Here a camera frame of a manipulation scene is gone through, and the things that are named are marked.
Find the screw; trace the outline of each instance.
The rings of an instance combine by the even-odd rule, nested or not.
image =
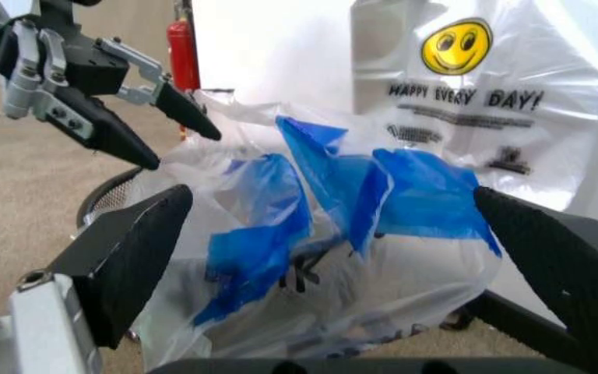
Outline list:
[[[63,82],[65,80],[65,76],[60,72],[52,73],[52,79],[56,80],[57,82]]]
[[[82,128],[82,123],[80,121],[71,119],[70,121],[68,121],[68,127],[73,130],[79,130]]]
[[[35,27],[36,24],[33,23],[33,21],[31,19],[25,18],[22,20],[22,24],[26,27]]]
[[[21,73],[25,76],[34,77],[36,75],[36,69],[34,69],[30,66],[24,66],[24,67],[22,67]]]
[[[17,291],[23,292],[52,280],[54,280],[52,273],[46,270],[35,270],[19,279]]]
[[[52,115],[56,118],[64,118],[66,116],[66,112],[61,108],[54,108],[52,109]]]

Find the red fire extinguisher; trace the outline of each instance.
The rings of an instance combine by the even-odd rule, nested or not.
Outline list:
[[[181,91],[200,88],[195,29],[193,27],[190,0],[177,5],[178,19],[167,28],[167,42],[170,45],[170,61],[174,85]],[[180,127],[181,140],[186,138],[186,129]]]

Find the blue plastic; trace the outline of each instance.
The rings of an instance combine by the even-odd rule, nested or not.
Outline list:
[[[308,201],[285,157],[270,154],[255,161],[233,161],[226,175],[235,172],[241,175],[228,193],[236,197],[237,215],[245,217],[249,228],[212,235],[207,278],[218,281],[220,289],[195,317],[195,325],[224,319],[263,298],[289,270],[291,249],[310,235]]]
[[[346,130],[288,117],[276,124],[322,209],[354,250],[365,253],[391,191],[388,175],[371,157],[335,155]]]
[[[337,156],[346,130],[276,119],[322,208],[357,252],[374,232],[425,238],[481,239],[501,256],[474,203],[475,174],[416,150]]]
[[[394,180],[378,232],[425,238],[482,239],[501,251],[474,201],[475,174],[418,150],[375,150],[373,157]]]

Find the yellow smiley face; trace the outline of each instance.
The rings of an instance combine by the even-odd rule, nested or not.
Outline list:
[[[493,43],[483,19],[465,19],[433,33],[421,48],[424,64],[438,74],[460,76],[476,68]]]

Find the translucent plastic bag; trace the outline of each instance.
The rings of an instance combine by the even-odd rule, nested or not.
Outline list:
[[[598,0],[358,0],[355,108],[484,185],[565,209],[598,133]]]
[[[194,192],[195,205],[171,264],[134,325],[147,369],[190,357],[348,355],[440,323],[483,292],[496,274],[500,257],[487,225],[480,216],[481,221],[466,217],[478,215],[472,172],[427,153],[398,150],[399,143],[389,137],[375,142],[375,134],[365,136],[368,118],[289,104],[243,106],[227,95],[198,93],[197,99],[223,132],[222,141],[189,138],[162,160],[158,171],[138,175],[128,194],[128,203],[134,203],[176,183]],[[261,167],[269,155],[279,164]],[[283,176],[281,183],[271,184],[274,190],[267,187],[275,180],[271,175]],[[426,179],[407,183],[417,178]],[[260,192],[279,198],[269,200]],[[414,214],[419,210],[413,212],[412,206],[401,214],[404,199],[431,198],[442,216],[456,219],[436,225],[431,221],[435,210],[432,216],[426,214],[431,209]],[[385,208],[387,201],[393,202]],[[445,204],[449,211],[442,211]],[[309,212],[309,218],[297,211]],[[213,238],[268,229],[293,214],[310,228],[307,233],[299,224],[292,231],[297,235],[283,234],[287,247],[275,247],[290,249],[285,277],[273,271],[255,277],[269,286],[262,296],[243,292],[243,298],[229,297],[227,290],[240,291],[242,284],[232,282],[233,277],[214,278]],[[399,221],[398,215],[415,219]],[[261,237],[231,244],[257,250],[265,243]],[[241,254],[224,249],[226,259]],[[232,303],[215,302],[219,297]],[[199,318],[214,303],[234,307]]]

